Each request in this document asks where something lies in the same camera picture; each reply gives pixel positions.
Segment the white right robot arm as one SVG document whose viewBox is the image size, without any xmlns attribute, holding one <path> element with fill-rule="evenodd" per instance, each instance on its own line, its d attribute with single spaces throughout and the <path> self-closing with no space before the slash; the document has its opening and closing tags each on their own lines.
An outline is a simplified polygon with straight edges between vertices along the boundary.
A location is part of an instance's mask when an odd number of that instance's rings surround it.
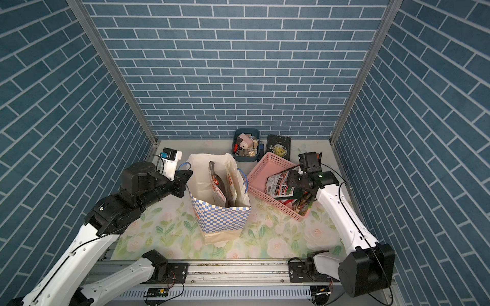
<svg viewBox="0 0 490 306">
<path fill-rule="evenodd" d="M 287 184 L 314 195 L 329 214 L 347 254 L 345 258 L 328 251 L 310 254 L 306 260 L 310 277 L 319 281 L 326 275 L 337 280 L 350 297 L 390 288 L 395 252 L 389 244 L 381 244 L 356 215 L 344 196 L 344 182 L 332 172 L 292 170 Z"/>
</svg>

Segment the blue checkered paper bag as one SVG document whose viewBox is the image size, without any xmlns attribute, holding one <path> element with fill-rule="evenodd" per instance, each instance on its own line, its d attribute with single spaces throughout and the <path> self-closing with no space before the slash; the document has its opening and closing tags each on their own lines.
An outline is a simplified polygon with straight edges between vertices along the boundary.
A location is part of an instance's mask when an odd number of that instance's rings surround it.
<svg viewBox="0 0 490 306">
<path fill-rule="evenodd" d="M 204 244 L 239 238 L 251 214 L 247 178 L 231 154 L 192 154 L 187 186 Z"/>
</svg>

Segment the dark brown condiment packet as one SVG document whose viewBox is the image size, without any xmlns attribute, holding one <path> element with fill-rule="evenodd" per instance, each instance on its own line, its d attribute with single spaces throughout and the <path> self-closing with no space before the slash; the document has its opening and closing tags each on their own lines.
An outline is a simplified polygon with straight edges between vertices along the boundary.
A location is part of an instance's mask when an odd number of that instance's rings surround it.
<svg viewBox="0 0 490 306">
<path fill-rule="evenodd" d="M 209 162 L 209 175 L 213 191 L 214 204 L 219 207 L 229 208 L 230 200 L 228 192 L 222 178 L 215 171 L 215 162 Z"/>
</svg>

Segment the black condiment packet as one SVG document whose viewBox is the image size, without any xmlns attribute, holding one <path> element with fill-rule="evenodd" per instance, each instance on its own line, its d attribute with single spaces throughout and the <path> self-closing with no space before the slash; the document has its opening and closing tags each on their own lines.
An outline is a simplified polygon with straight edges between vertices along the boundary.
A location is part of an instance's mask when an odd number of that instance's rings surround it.
<svg viewBox="0 0 490 306">
<path fill-rule="evenodd" d="M 295 187 L 288 184 L 291 170 L 270 176 L 265 183 L 265 194 L 276 200 L 295 199 L 299 195 Z"/>
</svg>

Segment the white condiment packet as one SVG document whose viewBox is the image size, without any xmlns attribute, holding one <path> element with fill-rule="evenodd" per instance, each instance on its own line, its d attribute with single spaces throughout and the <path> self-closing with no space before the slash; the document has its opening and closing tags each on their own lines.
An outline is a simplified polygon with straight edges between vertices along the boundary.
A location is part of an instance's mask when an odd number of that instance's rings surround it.
<svg viewBox="0 0 490 306">
<path fill-rule="evenodd" d="M 250 207 L 248 185 L 243 175 L 231 161 L 226 162 L 227 184 L 231 207 Z"/>
</svg>

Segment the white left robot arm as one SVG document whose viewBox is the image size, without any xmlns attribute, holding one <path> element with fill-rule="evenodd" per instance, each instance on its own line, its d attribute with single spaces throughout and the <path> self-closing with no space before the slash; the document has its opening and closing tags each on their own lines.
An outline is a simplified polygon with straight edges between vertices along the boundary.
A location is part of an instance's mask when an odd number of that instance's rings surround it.
<svg viewBox="0 0 490 306">
<path fill-rule="evenodd" d="M 121 174 L 120 190 L 102 198 L 90 210 L 75 240 L 50 272 L 23 297 L 9 305 L 105 305 L 134 286 L 148 281 L 165 283 L 168 260 L 150 250 L 135 263 L 97 282 L 82 282 L 102 254 L 151 205 L 168 195 L 182 198 L 193 172 L 172 162 L 158 167 L 147 161 L 132 164 Z"/>
</svg>

